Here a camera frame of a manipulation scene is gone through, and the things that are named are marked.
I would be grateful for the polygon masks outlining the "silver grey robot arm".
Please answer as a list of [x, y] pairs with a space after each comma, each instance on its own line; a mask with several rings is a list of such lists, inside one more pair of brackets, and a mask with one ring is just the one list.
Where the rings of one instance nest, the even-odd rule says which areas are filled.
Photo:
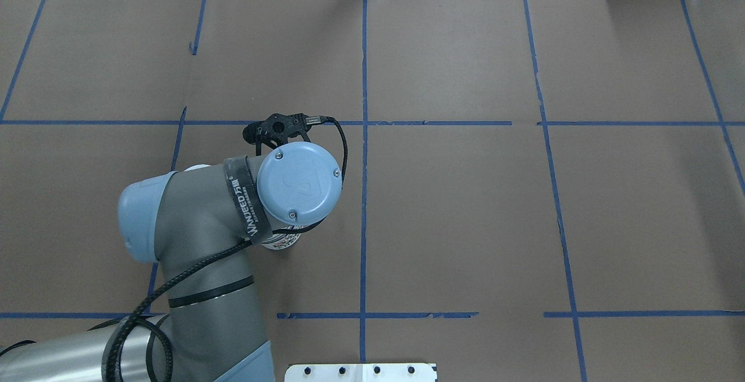
[[3, 381], [274, 381], [250, 246], [283, 249], [334, 209], [346, 175], [314, 143], [128, 186], [119, 227], [164, 284], [109, 326], [2, 351]]

